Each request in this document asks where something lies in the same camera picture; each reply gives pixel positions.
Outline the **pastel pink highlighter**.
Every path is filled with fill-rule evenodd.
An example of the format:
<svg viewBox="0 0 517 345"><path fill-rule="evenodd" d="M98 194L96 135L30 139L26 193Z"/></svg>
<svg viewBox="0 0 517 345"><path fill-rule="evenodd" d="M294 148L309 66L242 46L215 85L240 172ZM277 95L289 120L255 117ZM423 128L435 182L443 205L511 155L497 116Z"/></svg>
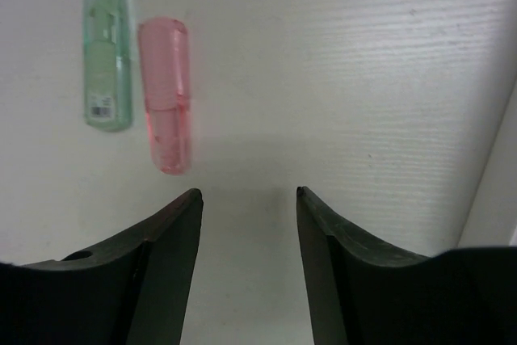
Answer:
<svg viewBox="0 0 517 345"><path fill-rule="evenodd" d="M183 174L191 165L188 30L177 19L155 17L139 25L137 42L153 164Z"/></svg>

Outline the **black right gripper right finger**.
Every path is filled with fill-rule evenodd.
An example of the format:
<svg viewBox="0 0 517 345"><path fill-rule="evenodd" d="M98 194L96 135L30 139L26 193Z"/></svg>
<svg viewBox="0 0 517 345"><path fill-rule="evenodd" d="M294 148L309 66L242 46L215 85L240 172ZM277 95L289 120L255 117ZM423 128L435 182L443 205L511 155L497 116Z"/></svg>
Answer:
<svg viewBox="0 0 517 345"><path fill-rule="evenodd" d="M338 215L308 187L296 221L316 344L432 344L426 257Z"/></svg>

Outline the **pastel green short highlighter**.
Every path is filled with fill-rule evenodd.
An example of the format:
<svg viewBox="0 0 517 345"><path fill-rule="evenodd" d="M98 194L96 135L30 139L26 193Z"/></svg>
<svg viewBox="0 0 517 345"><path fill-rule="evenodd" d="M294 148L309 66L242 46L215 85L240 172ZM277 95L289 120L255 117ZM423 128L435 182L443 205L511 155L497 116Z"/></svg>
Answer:
<svg viewBox="0 0 517 345"><path fill-rule="evenodd" d="M88 125L119 132L132 124L127 0L83 0L83 104Z"/></svg>

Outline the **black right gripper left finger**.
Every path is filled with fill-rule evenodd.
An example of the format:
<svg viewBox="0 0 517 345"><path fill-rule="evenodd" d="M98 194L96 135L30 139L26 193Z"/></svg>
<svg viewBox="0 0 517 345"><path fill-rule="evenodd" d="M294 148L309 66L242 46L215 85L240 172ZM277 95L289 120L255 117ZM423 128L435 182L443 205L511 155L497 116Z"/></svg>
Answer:
<svg viewBox="0 0 517 345"><path fill-rule="evenodd" d="M202 213L190 189L104 241L22 266L20 343L178 344Z"/></svg>

